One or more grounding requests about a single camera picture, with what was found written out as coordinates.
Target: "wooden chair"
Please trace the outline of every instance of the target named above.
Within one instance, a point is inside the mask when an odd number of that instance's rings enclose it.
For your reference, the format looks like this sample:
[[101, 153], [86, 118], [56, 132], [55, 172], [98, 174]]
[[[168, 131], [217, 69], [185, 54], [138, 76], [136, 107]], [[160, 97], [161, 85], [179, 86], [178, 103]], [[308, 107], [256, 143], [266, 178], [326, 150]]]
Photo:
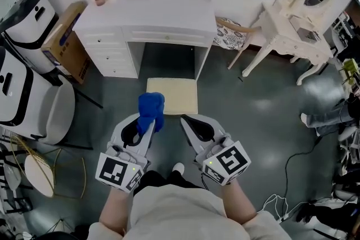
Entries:
[[260, 27], [247, 28], [240, 24], [222, 17], [216, 17], [218, 35], [214, 42], [224, 49], [238, 50], [237, 55], [229, 64], [227, 69], [231, 69], [236, 60], [247, 49], [253, 39], [255, 32], [260, 30]]

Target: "black and white pillow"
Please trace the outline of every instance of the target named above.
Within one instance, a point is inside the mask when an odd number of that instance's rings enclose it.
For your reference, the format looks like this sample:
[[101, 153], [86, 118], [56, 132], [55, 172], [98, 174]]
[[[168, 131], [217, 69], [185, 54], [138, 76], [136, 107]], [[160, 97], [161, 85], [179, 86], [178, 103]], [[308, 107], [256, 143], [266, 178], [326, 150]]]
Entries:
[[[240, 26], [240, 24], [228, 18], [221, 18], [221, 19], [228, 23]], [[217, 23], [217, 27], [218, 27], [218, 35], [214, 39], [217, 45], [229, 50], [233, 50], [233, 49], [239, 50], [244, 45], [246, 33], [231, 30], [219, 23]]]

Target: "white dressing table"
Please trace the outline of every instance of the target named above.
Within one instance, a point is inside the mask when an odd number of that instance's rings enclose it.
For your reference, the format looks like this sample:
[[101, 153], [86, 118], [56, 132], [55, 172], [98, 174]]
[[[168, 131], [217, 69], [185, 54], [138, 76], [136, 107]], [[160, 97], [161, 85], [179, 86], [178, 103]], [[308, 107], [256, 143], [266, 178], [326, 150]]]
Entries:
[[[316, 73], [329, 58], [333, 58], [330, 46], [324, 36], [318, 32], [323, 13], [331, 5], [331, 1], [323, 0], [313, 6], [306, 6], [305, 0], [276, 0], [274, 5], [263, 3], [264, 11], [252, 27], [262, 28], [266, 43], [242, 72], [243, 77], [247, 77], [272, 50], [281, 55], [293, 55], [291, 63], [299, 58], [306, 58], [314, 65], [299, 77], [297, 85], [301, 85], [304, 78]], [[293, 16], [309, 24], [313, 31], [318, 33], [320, 40], [315, 43], [303, 41], [290, 22]], [[243, 47], [246, 49], [247, 46], [248, 43], [245, 43]]]
[[217, 34], [210, 0], [109, 0], [89, 4], [74, 31], [103, 76], [138, 78], [146, 42], [195, 46], [199, 78]]

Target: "blue cloth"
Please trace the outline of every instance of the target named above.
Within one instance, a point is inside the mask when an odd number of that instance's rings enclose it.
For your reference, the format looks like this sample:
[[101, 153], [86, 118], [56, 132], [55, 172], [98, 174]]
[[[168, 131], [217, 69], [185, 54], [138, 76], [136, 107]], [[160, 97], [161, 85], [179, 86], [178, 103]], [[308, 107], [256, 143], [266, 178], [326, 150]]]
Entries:
[[139, 113], [137, 131], [139, 135], [145, 134], [150, 124], [155, 119], [155, 132], [164, 126], [164, 103], [165, 97], [159, 92], [144, 93], [139, 96]]

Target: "cardboard box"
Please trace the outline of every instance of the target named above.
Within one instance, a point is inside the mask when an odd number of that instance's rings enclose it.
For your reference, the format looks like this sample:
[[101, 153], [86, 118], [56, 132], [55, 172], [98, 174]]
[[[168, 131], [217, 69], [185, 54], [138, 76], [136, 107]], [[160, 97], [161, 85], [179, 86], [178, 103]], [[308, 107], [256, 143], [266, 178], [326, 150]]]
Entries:
[[90, 58], [73, 27], [85, 8], [83, 1], [72, 3], [41, 46], [42, 52], [69, 80], [80, 84], [84, 82]]

